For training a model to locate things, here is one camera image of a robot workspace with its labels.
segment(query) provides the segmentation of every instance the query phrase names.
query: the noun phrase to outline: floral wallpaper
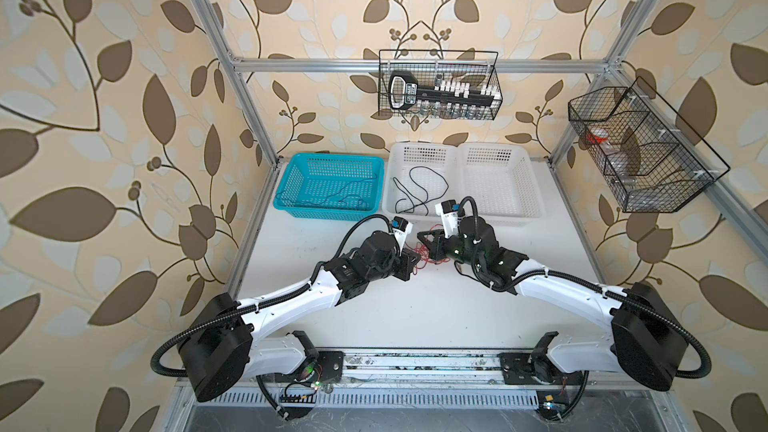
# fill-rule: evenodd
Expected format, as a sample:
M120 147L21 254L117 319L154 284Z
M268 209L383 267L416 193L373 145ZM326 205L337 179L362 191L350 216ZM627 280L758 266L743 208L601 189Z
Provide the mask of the floral wallpaper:
M473 48L561 60L604 57L634 1L211 0L230 48L248 58Z
M728 161L723 180L768 220L768 0L661 0L646 27L624 66ZM586 147L558 172L608 282L650 282L712 356L707 378L674 383L691 422L768 430L768 267L706 196L675 214L620 212ZM688 350L683 367L697 365Z
M500 142L548 156L568 126L566 104L586 92L583 74L501 74L495 120L441 120L378 110L370 75L255 72L246 77L278 155L350 152L387 156L395 142Z
M222 290L267 173L198 23L0 0L0 430L163 413L149 357Z

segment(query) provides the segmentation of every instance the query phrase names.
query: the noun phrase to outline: white plastic basket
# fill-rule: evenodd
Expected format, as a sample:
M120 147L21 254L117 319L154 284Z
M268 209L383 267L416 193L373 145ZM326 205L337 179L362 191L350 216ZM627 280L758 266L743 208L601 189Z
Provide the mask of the white plastic basket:
M462 191L457 188L458 170L457 170L458 149L454 146L444 146L442 144L430 144L424 142L398 142L392 146L389 153L389 162L386 168L386 177L384 179L384 194L382 197L382 209L388 216L400 216L409 221L424 220L428 215L436 217L435 204L449 198L461 198ZM448 191L446 183L436 174L425 168L428 167L443 176L448 182ZM417 183L411 180L408 174L411 173ZM396 186L393 178L397 178L402 187L412 193L418 200L416 204L426 200L427 190L430 199L436 199L426 206L418 206L411 211L411 201L406 194Z
M458 197L474 197L487 222L524 226L544 216L542 193L525 149L476 142L461 144L457 151Z

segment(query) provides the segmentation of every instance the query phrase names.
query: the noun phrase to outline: black wire basket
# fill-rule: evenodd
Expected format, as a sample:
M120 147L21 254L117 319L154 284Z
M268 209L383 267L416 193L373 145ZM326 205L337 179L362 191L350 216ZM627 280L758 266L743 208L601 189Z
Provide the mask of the black wire basket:
M498 53L436 52L379 51L379 110L425 118L494 120L504 100L496 73Z
M651 108L651 98L674 113L674 125ZM568 120L623 212L677 212L730 170L642 77L630 87L603 87L571 100ZM699 159L702 152L711 163Z

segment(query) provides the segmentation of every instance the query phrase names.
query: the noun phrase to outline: teal plastic basket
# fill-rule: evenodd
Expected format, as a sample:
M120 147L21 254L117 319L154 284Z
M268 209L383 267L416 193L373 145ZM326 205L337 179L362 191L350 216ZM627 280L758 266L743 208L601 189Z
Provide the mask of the teal plastic basket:
M294 217L358 221L379 210L379 157L296 154L277 187L274 207Z

